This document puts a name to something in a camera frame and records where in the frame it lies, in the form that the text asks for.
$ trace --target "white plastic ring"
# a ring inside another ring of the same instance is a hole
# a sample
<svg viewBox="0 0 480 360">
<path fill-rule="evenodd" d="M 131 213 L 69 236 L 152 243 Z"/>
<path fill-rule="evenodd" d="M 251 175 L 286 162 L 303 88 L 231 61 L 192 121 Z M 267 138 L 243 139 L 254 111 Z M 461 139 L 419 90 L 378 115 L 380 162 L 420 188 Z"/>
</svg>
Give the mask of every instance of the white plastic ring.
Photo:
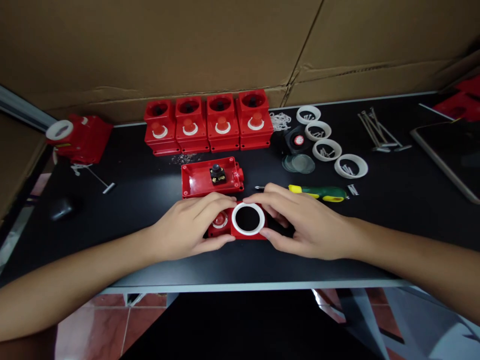
<svg viewBox="0 0 480 360">
<path fill-rule="evenodd" d="M 311 120 L 304 119 L 303 117 L 300 116 L 300 113 L 303 113 L 304 111 L 307 111 L 309 113 L 312 113 L 314 118 Z M 320 110 L 312 105 L 305 105 L 301 106 L 298 111 L 296 112 L 296 120 L 303 125 L 307 125 L 308 123 L 311 123 L 312 121 L 317 121 L 320 119 L 320 116 L 322 116 L 322 113 Z"/>
<path fill-rule="evenodd" d="M 225 221 L 224 221 L 223 224 L 221 224 L 221 225 L 215 225 L 215 224 L 212 222 L 211 225 L 212 225 L 215 229 L 224 228 L 225 225 L 227 225 L 227 223 L 229 222 L 229 217 L 227 216 L 227 214 L 225 213 L 225 211 L 222 211 L 220 214 L 223 214 L 223 215 L 225 216 Z"/>
<path fill-rule="evenodd" d="M 343 170 L 342 166 L 340 165 L 340 162 L 342 160 L 353 161 L 358 166 L 358 173 L 356 175 L 352 175 L 352 174 L 349 174 L 348 172 L 345 172 L 345 170 Z M 358 179 L 365 176 L 369 172 L 369 166 L 367 162 L 363 160 L 360 156 L 353 155 L 353 154 L 345 154 L 340 156 L 335 161 L 335 171 L 338 175 L 346 179 Z"/>
<path fill-rule="evenodd" d="M 199 127 L 196 123 L 193 123 L 193 125 L 195 125 L 195 130 L 192 130 L 192 131 L 185 131 L 185 126 L 182 128 L 183 129 L 183 133 L 187 136 L 192 136 L 192 135 L 195 135 L 197 133 L 197 131 L 199 130 Z"/>
<path fill-rule="evenodd" d="M 62 140 L 70 135 L 73 130 L 74 124 L 71 121 L 60 120 L 47 129 L 45 136 L 52 141 Z"/>
<path fill-rule="evenodd" d="M 250 129 L 252 129 L 252 130 L 260 130 L 261 128 L 264 127 L 265 121 L 262 120 L 262 121 L 261 121 L 261 125 L 253 126 L 252 123 L 251 123 L 252 119 L 253 119 L 253 117 L 251 117 L 250 120 L 248 120 L 248 123 L 247 123 L 247 125 L 248 125 L 248 127 L 249 127 Z"/>
<path fill-rule="evenodd" d="M 314 136 L 310 132 L 310 128 L 321 128 L 325 133 L 324 136 Z M 318 141 L 322 139 L 327 139 L 330 135 L 332 135 L 332 128 L 326 122 L 323 121 L 310 121 L 307 126 L 305 127 L 305 135 L 308 139 L 312 141 Z"/>
<path fill-rule="evenodd" d="M 332 154 L 333 156 L 326 157 L 320 154 L 320 152 L 317 149 L 319 145 L 327 145 L 331 147 L 334 151 L 334 153 Z M 316 157 L 318 160 L 327 162 L 327 161 L 338 159 L 340 155 L 342 155 L 342 147 L 336 141 L 333 141 L 331 139 L 322 139 L 322 140 L 318 140 L 316 143 L 313 144 L 312 152 L 313 152 L 313 156 Z"/>
<path fill-rule="evenodd" d="M 156 134 L 155 131 L 153 131 L 153 130 L 151 131 L 151 134 L 153 135 L 153 137 L 155 139 L 163 139 L 164 137 L 167 136 L 169 130 L 167 129 L 167 127 L 165 125 L 162 125 L 162 126 L 163 126 L 163 132 L 160 135 Z"/>
<path fill-rule="evenodd" d="M 230 129 L 232 128 L 232 127 L 230 126 L 230 122 L 227 122 L 228 127 L 226 128 L 226 130 L 219 130 L 218 124 L 219 124 L 218 122 L 215 124 L 215 131 L 216 131 L 217 133 L 219 133 L 219 134 L 226 134 L 226 133 L 228 133 L 228 132 L 230 131 Z"/>
<path fill-rule="evenodd" d="M 239 227 L 239 225 L 237 224 L 237 213 L 239 212 L 239 210 L 241 208 L 252 208 L 252 209 L 256 210 L 256 212 L 258 213 L 258 217 L 260 218 L 260 221 L 258 222 L 258 226 L 255 229 L 253 229 L 251 231 L 246 231 L 246 230 L 243 230 L 242 228 Z M 246 235 L 246 236 L 256 235 L 260 232 L 260 230 L 265 225 L 265 214 L 264 214 L 262 208 L 260 208 L 260 206 L 258 206 L 257 204 L 255 204 L 255 203 L 246 204 L 244 202 L 241 202 L 237 206 L 235 206 L 233 208 L 233 211 L 231 212 L 231 223 L 232 223 L 233 227 L 235 228 L 235 230 L 237 230 L 242 235 Z"/>
</svg>

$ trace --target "plastic shavings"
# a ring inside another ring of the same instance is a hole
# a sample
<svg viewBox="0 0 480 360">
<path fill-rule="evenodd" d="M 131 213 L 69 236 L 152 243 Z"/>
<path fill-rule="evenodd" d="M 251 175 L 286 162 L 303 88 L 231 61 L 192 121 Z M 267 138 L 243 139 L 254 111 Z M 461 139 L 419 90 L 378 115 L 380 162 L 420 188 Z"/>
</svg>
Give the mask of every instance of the plastic shavings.
<svg viewBox="0 0 480 360">
<path fill-rule="evenodd" d="M 287 124 L 292 121 L 292 118 L 288 115 L 285 115 L 283 112 L 276 115 L 271 112 L 270 119 L 274 132 L 290 129 L 290 126 L 287 126 Z"/>
</svg>

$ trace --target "left hand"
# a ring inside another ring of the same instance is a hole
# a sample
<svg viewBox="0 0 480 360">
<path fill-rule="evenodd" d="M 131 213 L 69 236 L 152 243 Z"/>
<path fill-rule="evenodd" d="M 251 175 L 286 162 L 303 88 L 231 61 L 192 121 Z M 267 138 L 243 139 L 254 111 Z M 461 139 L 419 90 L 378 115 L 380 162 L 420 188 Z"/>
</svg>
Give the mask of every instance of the left hand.
<svg viewBox="0 0 480 360">
<path fill-rule="evenodd" d="M 156 261 L 177 260 L 218 250 L 234 241 L 229 234 L 207 239 L 203 235 L 220 212 L 236 205 L 235 197 L 218 192 L 177 201 L 160 220 L 143 230 L 152 255 Z"/>
</svg>

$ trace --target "red plastic enclosure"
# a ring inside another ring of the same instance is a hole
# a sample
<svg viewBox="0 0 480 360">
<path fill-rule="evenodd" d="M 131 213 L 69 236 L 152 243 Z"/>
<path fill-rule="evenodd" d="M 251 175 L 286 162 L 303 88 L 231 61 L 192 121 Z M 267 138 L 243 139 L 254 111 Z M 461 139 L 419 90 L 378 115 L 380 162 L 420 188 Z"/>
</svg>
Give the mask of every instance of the red plastic enclosure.
<svg viewBox="0 0 480 360">
<path fill-rule="evenodd" d="M 265 213 L 264 208 L 262 205 L 257 204 Z M 233 235 L 236 239 L 238 240 L 266 240 L 265 236 L 258 234 L 248 236 L 248 235 L 243 235 L 239 233 L 237 230 L 235 230 L 234 226 L 232 225 L 232 208 L 228 208 L 221 213 L 218 214 L 216 219 L 210 224 L 207 230 L 207 236 L 209 238 L 215 238 L 217 236 L 223 235 L 223 234 L 230 234 Z M 267 215 L 265 214 L 265 225 L 263 226 L 264 228 L 267 228 Z"/>
<path fill-rule="evenodd" d="M 240 150 L 268 148 L 274 127 L 265 90 L 239 93 L 236 109 L 240 127 Z"/>
<path fill-rule="evenodd" d="M 176 136 L 183 154 L 210 152 L 207 137 L 205 104 L 200 96 L 184 97 L 176 101 Z"/>
<path fill-rule="evenodd" d="M 46 143 L 55 147 L 58 156 L 69 158 L 72 164 L 98 164 L 113 127 L 95 115 L 71 114 L 68 120 L 57 121 L 48 128 Z"/>
<path fill-rule="evenodd" d="M 210 169 L 218 164 L 225 171 L 226 182 L 215 184 Z M 239 193 L 244 190 L 244 172 L 234 157 L 193 162 L 181 166 L 181 195 L 183 199 L 208 195 Z"/>
<path fill-rule="evenodd" d="M 231 93 L 206 98 L 206 124 L 212 153 L 240 148 L 239 122 Z"/>
<path fill-rule="evenodd" d="M 151 147 L 155 156 L 182 153 L 179 143 L 175 140 L 177 123 L 174 111 L 170 100 L 150 101 L 146 105 L 143 115 L 146 122 L 145 143 Z"/>
</svg>

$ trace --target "red floor tile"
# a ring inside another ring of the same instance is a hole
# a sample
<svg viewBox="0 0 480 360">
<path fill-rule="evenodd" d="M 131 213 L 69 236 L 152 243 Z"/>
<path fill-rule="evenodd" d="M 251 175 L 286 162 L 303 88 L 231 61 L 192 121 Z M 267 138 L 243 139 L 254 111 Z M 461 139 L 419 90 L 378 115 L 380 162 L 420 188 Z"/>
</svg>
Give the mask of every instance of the red floor tile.
<svg viewBox="0 0 480 360">
<path fill-rule="evenodd" d="M 384 290 L 381 287 L 367 287 L 365 289 L 370 304 L 372 305 L 388 305 L 389 301 L 385 295 Z"/>
<path fill-rule="evenodd" d="M 126 328 L 125 343 L 123 353 L 135 343 L 138 338 L 164 313 L 164 308 L 135 308 L 130 310 L 128 325 Z"/>
<path fill-rule="evenodd" d="M 55 360 L 118 360 L 129 309 L 81 307 L 58 325 Z"/>
<path fill-rule="evenodd" d="M 335 320 L 338 324 L 344 324 L 347 322 L 343 316 L 338 315 L 330 305 L 320 305 L 322 309 L 328 316 Z"/>
<path fill-rule="evenodd" d="M 84 307 L 124 307 L 125 300 L 123 294 L 102 294 L 97 295 Z"/>
<path fill-rule="evenodd" d="M 318 295 L 324 300 L 325 305 L 330 305 L 338 310 L 342 310 L 340 299 L 335 289 L 315 289 Z"/>
<path fill-rule="evenodd" d="M 395 351 L 390 350 L 388 347 L 386 348 L 386 352 L 388 353 L 390 360 L 405 360 L 403 357 L 398 355 Z"/>
<path fill-rule="evenodd" d="M 388 305 L 372 305 L 371 309 L 375 315 L 376 323 L 378 327 L 382 330 L 385 330 L 393 335 L 398 336 L 403 339 L 400 329 L 397 326 L 397 322 L 394 318 L 394 313 L 390 306 Z"/>
<path fill-rule="evenodd" d="M 135 304 L 136 307 L 166 307 L 167 294 L 166 293 L 149 293 L 146 294 L 142 300 Z"/>
</svg>

